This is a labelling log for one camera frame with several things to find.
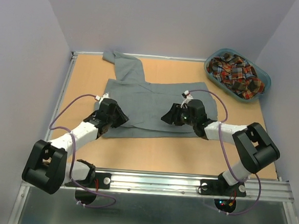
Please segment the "grey long sleeve shirt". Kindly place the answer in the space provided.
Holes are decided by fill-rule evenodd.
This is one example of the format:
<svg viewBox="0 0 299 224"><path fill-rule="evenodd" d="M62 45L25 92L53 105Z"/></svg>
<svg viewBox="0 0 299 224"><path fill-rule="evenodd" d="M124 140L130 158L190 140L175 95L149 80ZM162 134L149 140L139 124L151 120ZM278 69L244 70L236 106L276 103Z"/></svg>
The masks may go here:
<svg viewBox="0 0 299 224"><path fill-rule="evenodd" d="M209 118L218 118L213 97L207 93L204 82L195 83L148 83L142 62L117 51L106 51L104 61L114 65L116 78L109 79L105 92L117 101L129 120L118 128L110 128L105 138L194 138L194 130L188 126L168 125L161 121L173 103L182 103L182 93L193 90L195 99L201 100Z"/></svg>

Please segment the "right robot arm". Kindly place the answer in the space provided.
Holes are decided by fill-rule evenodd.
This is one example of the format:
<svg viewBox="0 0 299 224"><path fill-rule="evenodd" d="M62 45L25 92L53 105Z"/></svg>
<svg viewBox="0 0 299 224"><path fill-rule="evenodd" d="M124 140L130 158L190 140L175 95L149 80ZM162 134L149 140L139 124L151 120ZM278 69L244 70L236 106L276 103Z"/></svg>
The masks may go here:
<svg viewBox="0 0 299 224"><path fill-rule="evenodd" d="M161 117L169 125L189 125L194 133L206 140L218 140L220 144L230 143L236 147L239 162L229 166L217 179L204 181L201 194L222 195L237 190L237 184L244 182L251 174L256 174L279 159L280 152L268 133L259 123L250 125L228 125L210 119L205 106L198 100L187 104L173 104Z"/></svg>

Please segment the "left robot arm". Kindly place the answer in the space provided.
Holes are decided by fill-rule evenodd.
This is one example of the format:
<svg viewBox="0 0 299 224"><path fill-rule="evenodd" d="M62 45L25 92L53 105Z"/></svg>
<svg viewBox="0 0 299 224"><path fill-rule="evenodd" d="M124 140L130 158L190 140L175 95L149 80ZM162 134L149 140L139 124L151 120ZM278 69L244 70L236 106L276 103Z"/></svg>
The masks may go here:
<svg viewBox="0 0 299 224"><path fill-rule="evenodd" d="M55 193L66 183L97 186L95 166L85 160L73 159L75 152L84 145L97 140L110 128L118 128L129 118L123 113L117 101L99 97L99 107L80 122L73 130L50 141L39 140L31 150L22 172L22 180L40 188L48 194Z"/></svg>

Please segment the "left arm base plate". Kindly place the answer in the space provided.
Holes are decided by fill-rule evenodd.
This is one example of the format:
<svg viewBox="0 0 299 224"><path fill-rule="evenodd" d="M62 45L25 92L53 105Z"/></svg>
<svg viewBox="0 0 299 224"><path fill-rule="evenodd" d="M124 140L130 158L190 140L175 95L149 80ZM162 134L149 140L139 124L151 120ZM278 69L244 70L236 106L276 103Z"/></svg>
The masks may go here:
<svg viewBox="0 0 299 224"><path fill-rule="evenodd" d="M112 175L110 173L100 173L93 171L90 175L87 176L86 179L77 180L77 183L87 188L109 190L111 186L111 177Z"/></svg>

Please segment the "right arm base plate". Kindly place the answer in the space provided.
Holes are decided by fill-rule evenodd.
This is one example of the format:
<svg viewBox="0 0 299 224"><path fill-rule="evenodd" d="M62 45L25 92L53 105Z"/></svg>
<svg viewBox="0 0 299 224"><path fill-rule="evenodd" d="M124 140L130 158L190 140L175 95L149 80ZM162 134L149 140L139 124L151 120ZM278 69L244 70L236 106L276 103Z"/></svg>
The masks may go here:
<svg viewBox="0 0 299 224"><path fill-rule="evenodd" d="M235 185L230 186L227 182L218 179L200 179L197 192L201 195L209 196L246 197L246 189L243 184L236 183Z"/></svg>

